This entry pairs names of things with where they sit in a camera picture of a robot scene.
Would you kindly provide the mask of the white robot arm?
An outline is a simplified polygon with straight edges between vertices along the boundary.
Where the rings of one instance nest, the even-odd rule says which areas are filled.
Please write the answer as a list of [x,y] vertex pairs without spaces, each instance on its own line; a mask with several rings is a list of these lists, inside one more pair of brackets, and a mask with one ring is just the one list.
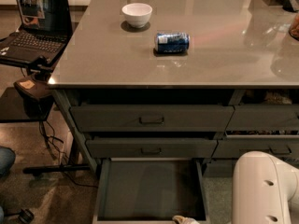
[[299,169],[262,151],[243,154],[235,163],[229,198],[206,188],[207,210],[230,213],[218,224],[299,224]]

